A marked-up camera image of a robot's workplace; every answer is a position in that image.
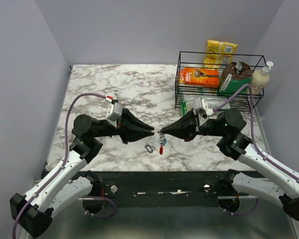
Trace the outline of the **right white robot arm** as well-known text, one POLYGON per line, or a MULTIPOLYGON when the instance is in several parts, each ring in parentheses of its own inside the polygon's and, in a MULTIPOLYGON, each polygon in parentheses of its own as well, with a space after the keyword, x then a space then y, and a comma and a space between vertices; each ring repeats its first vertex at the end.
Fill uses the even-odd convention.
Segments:
POLYGON ((299 221, 299 172, 260 149, 253 137, 244 135, 241 131, 246 124, 236 108, 221 112, 215 119, 191 110, 163 127, 160 133, 184 141, 191 141, 197 135, 220 137, 217 147, 225 156, 248 165, 265 177, 265 180, 252 179, 243 173, 231 171, 231 178, 220 181, 220 191, 225 195, 242 192, 271 201, 299 221))

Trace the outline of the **blue key tag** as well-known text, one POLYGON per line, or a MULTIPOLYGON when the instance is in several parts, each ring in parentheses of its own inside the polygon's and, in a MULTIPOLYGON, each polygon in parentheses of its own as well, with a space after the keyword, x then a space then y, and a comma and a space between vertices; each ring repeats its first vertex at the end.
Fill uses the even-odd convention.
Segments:
POLYGON ((166 142, 167 142, 167 140, 166 140, 166 138, 164 138, 164 139, 162 140, 161 145, 162 145, 162 146, 165 146, 165 145, 166 145, 166 142))

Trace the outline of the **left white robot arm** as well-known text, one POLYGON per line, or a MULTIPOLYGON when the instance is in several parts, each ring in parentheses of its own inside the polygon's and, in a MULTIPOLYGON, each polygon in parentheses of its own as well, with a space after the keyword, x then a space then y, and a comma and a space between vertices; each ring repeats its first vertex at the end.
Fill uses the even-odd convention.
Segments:
POLYGON ((73 122, 75 138, 66 146, 64 158, 32 189, 24 194, 14 194, 10 199, 14 219, 12 237, 21 226, 32 237, 42 235, 55 216, 65 207, 86 195, 97 196, 101 185, 98 177, 88 173, 73 184, 70 179, 94 159, 103 146, 99 137, 118 135, 124 144, 135 142, 154 134, 154 128, 137 119, 128 109, 114 104, 106 119, 98 120, 79 115, 73 122))

